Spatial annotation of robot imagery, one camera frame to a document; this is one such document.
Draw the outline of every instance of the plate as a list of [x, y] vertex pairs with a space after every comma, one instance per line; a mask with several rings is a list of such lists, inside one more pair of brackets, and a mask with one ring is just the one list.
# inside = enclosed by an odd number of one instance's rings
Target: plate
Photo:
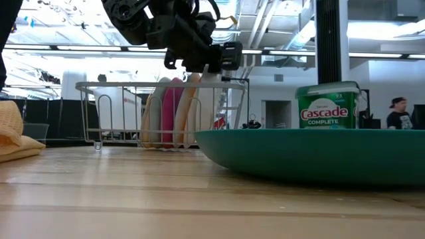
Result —
[[425, 185], [425, 131], [235, 129], [195, 133], [233, 171], [283, 181]]

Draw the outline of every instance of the black pole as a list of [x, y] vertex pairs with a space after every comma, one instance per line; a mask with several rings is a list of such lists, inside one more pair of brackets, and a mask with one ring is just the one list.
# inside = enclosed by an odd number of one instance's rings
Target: black pole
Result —
[[63, 113], [63, 107], [64, 107], [64, 98], [60, 98], [60, 107], [59, 107], [59, 119], [58, 119], [58, 139], [60, 139], [60, 133], [62, 132], [60, 128], [62, 127], [62, 113]]
[[1, 57], [23, 0], [0, 0], [0, 91], [5, 86], [6, 68]]
[[248, 100], [247, 100], [247, 107], [246, 107], [246, 123], [249, 123], [250, 121], [250, 103], [251, 103], [251, 98], [250, 98], [250, 79], [245, 79], [246, 83], [248, 83]]
[[316, 0], [315, 3], [318, 83], [348, 80], [347, 0]]

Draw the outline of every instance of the doorway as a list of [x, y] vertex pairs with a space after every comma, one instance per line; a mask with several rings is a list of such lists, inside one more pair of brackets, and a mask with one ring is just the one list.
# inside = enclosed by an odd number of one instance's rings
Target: doorway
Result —
[[291, 102], [285, 100], [262, 101], [262, 128], [291, 128]]

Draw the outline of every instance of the cascade detergent container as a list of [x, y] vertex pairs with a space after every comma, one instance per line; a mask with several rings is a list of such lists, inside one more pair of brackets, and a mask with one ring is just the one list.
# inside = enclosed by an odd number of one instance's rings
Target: cascade detergent container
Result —
[[351, 81], [298, 88], [299, 128], [359, 128], [360, 92], [359, 85]]

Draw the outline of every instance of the black t-shirt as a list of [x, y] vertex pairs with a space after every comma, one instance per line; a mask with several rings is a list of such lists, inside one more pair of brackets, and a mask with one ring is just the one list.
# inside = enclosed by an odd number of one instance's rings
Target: black t-shirt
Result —
[[407, 112], [392, 112], [386, 118], [386, 126], [394, 126], [396, 129], [412, 129], [413, 125], [410, 121], [410, 115]]

